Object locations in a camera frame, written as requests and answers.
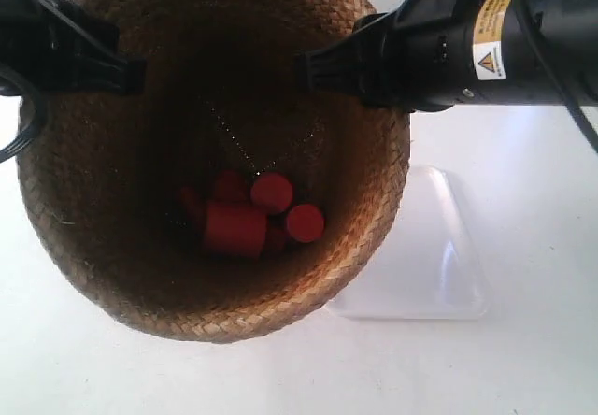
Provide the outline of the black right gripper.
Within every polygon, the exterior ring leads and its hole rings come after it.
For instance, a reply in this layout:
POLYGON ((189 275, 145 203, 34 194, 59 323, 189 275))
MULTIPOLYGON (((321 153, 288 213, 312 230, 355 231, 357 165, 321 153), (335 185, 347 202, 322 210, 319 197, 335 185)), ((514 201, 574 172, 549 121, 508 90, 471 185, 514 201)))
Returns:
POLYGON ((437 112, 439 97, 460 59, 450 33, 466 25, 466 0, 405 0, 396 10, 363 18, 352 36, 293 58, 297 86, 306 92, 359 95, 372 107, 437 112))

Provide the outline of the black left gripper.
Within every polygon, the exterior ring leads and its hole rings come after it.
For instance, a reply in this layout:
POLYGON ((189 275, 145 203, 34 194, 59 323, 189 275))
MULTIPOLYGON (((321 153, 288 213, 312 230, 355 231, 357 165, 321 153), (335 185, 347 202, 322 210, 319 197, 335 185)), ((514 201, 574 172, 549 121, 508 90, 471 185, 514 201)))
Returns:
POLYGON ((117 62, 119 29, 68 0, 1 0, 1 94, 145 90, 147 62, 117 62))

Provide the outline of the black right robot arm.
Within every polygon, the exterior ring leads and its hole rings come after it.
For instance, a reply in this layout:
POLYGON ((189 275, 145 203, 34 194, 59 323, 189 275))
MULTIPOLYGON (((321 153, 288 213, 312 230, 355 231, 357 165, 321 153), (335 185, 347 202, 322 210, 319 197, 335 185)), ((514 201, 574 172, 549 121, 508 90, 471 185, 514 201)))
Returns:
POLYGON ((597 0, 405 0, 299 54, 298 85, 368 107, 597 103, 597 0))

